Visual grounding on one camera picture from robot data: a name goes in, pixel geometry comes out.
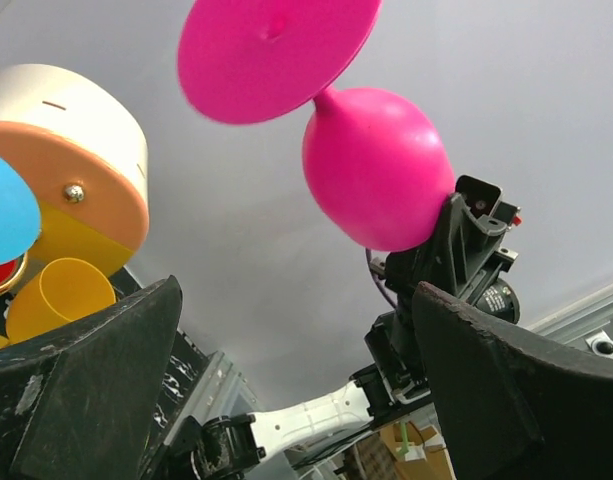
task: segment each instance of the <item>gray wall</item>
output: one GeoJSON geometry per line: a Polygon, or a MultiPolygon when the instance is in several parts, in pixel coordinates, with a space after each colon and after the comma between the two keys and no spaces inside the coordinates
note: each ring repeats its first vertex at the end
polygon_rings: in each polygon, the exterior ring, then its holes
{"type": "MultiPolygon", "coordinates": [[[[74,69],[120,99],[151,152],[152,231],[132,262],[174,273],[184,326],[224,348],[269,406],[369,361],[386,305],[363,253],[317,210],[300,138],[311,107],[249,128],[197,116],[177,86],[189,0],[16,0],[0,67],[74,69]]],[[[387,0],[337,85],[394,90],[434,120],[458,173],[524,207],[508,238],[524,323],[613,280],[613,0],[387,0]]]]}

